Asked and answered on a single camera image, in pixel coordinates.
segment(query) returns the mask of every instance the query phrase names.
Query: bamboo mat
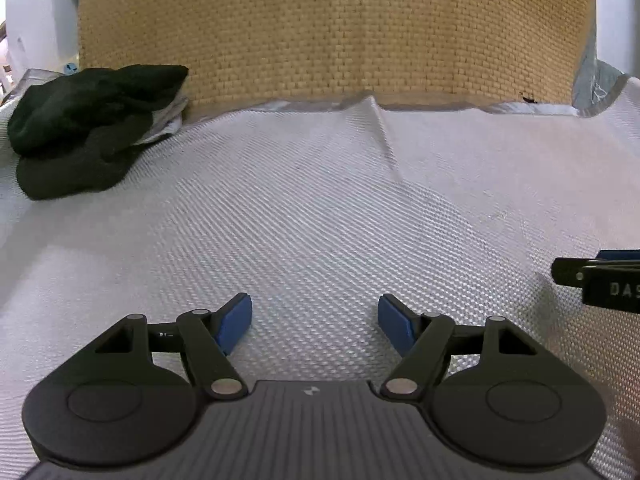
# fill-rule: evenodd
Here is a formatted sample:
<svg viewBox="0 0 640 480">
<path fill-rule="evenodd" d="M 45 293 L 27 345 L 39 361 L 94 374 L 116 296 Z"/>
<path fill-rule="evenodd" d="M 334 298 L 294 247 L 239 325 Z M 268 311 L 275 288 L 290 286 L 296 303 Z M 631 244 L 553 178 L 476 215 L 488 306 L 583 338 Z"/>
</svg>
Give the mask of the bamboo mat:
<svg viewBox="0 0 640 480">
<path fill-rule="evenodd" d="M 81 65 L 184 64 L 195 108 L 571 104 L 594 0 L 80 0 Z"/>
</svg>

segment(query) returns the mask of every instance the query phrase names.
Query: dark garment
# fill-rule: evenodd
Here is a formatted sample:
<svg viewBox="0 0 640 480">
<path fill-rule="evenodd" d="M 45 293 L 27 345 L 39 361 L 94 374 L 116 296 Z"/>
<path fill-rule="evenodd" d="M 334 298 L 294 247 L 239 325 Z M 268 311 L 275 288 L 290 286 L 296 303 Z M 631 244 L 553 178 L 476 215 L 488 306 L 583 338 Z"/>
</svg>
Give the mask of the dark garment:
<svg viewBox="0 0 640 480">
<path fill-rule="evenodd" d="M 148 147 L 134 144 L 151 128 L 153 111 L 171 104 L 187 73 L 183 66 L 89 68 L 30 87 L 8 125 L 21 155 L 20 188 L 42 200 L 117 184 Z"/>
</svg>

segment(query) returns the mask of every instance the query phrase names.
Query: white textured fabric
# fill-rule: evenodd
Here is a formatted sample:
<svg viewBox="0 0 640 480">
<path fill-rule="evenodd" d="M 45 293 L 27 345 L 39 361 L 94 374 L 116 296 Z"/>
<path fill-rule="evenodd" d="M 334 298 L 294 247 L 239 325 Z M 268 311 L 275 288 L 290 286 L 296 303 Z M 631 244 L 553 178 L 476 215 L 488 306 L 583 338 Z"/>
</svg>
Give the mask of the white textured fabric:
<svg viewBox="0 0 640 480">
<path fill-rule="evenodd" d="M 0 151 L 0 478 L 34 460 L 25 394 L 73 352 L 131 312 L 171 321 L 244 291 L 254 322 L 232 362 L 249 383 L 380 381 L 398 360 L 375 324 L 384 292 L 457 322 L 504 314 L 599 387 L 593 464 L 632 479 L 640 316 L 582 306 L 549 268 L 640 247 L 638 124 L 636 79 L 591 119 L 372 98 L 235 112 L 151 147 L 111 190 L 41 203 Z"/>
</svg>

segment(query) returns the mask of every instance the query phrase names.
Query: white wall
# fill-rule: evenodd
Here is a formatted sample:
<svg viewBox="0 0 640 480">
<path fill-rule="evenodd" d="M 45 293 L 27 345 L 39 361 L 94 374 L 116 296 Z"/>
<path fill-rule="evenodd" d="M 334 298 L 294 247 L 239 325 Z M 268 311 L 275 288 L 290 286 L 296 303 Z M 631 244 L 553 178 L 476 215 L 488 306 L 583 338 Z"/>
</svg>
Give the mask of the white wall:
<svg viewBox="0 0 640 480">
<path fill-rule="evenodd" d="M 78 51 L 76 0 L 6 0 L 9 55 L 16 79 L 27 68 L 61 71 Z"/>
<path fill-rule="evenodd" d="M 640 76 L 640 0 L 598 1 L 598 58 Z"/>
</svg>

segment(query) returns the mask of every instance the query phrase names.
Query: silver screw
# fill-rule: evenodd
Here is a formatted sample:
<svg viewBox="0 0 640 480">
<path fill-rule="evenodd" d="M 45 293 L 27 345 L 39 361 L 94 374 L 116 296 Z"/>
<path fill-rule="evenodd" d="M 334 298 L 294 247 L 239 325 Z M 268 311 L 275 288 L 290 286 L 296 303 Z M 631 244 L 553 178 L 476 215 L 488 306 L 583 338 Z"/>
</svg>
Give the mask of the silver screw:
<svg viewBox="0 0 640 480">
<path fill-rule="evenodd" d="M 211 385 L 211 391 L 219 395 L 235 395 L 241 390 L 242 383 L 236 379 L 218 379 Z"/>
<path fill-rule="evenodd" d="M 418 389 L 418 384 L 411 379 L 397 378 L 386 383 L 386 389 L 396 395 L 411 395 Z"/>
</svg>

